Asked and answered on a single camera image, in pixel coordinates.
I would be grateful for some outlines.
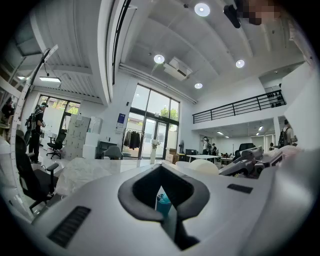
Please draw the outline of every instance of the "recessed ceiling light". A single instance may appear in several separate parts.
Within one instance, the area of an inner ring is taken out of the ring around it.
[[[245,65],[245,61],[242,59],[239,59],[236,63],[235,63],[237,68],[242,68]]]
[[[202,86],[203,86],[202,83],[198,82],[198,83],[196,83],[196,84],[194,85],[194,88],[196,88],[196,89],[201,89]]]
[[[154,56],[154,62],[161,64],[165,62],[165,57],[163,57],[161,54],[157,54],[156,56]]]
[[[210,7],[203,2],[195,5],[194,11],[201,17],[208,16],[210,14]]]
[[[26,78],[25,76],[18,76],[18,78],[19,78],[20,80],[25,80],[25,79],[28,80],[28,79],[29,79],[29,77]]]
[[[57,77],[40,76],[39,78],[41,81],[61,83],[61,80]]]

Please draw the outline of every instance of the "backpack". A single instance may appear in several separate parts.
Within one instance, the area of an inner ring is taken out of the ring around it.
[[[288,145],[287,130],[285,131],[282,130],[280,133],[279,143],[278,143],[279,149],[286,145]]]
[[[34,111],[34,113],[30,116],[31,117],[31,131],[35,130],[36,127],[37,127],[36,115],[39,114],[39,113],[43,113],[43,111],[39,110],[39,109],[36,109]]]

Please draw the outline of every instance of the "person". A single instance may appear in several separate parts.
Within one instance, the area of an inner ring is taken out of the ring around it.
[[[39,108],[34,111],[32,116],[32,130],[31,139],[29,143],[29,153],[34,153],[34,156],[30,157],[31,162],[37,164],[39,156],[39,139],[41,135],[41,127],[45,127],[46,124],[43,121],[44,112],[48,107],[46,102],[43,102]]]
[[[5,122],[6,124],[8,123],[9,117],[14,114],[14,108],[11,105],[12,105],[12,98],[10,97],[1,109],[1,112],[2,112],[1,121]]]
[[[1,123],[3,124],[9,124],[9,117],[13,116],[15,110],[12,107],[12,98],[9,97],[9,99],[6,101],[5,105],[1,109],[2,115],[1,115]],[[9,132],[10,128],[4,129],[5,132],[5,140],[9,142]]]
[[[269,151],[271,151],[271,150],[274,150],[274,144],[272,142],[270,143]]]
[[[216,144],[215,144],[215,143],[213,143],[212,155],[213,155],[213,156],[216,156],[216,155],[217,155],[217,147],[216,147]]]
[[[202,155],[208,155],[209,152],[209,139],[207,137],[203,137],[201,140],[203,142],[203,150],[202,150]]]
[[[284,139],[285,139],[285,146],[286,145],[297,145],[296,142],[298,141],[297,137],[294,134],[294,130],[292,129],[288,120],[284,120]]]

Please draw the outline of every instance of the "white box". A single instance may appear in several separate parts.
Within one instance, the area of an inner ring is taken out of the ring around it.
[[[99,134],[87,132],[85,136],[85,145],[97,147],[99,143]]]
[[[97,148],[95,146],[83,145],[82,157],[87,159],[95,159]]]

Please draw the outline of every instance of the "air conditioner unit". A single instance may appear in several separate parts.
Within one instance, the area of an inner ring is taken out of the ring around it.
[[[177,57],[173,57],[169,63],[165,63],[163,66],[164,72],[179,81],[183,81],[192,73],[192,70]]]

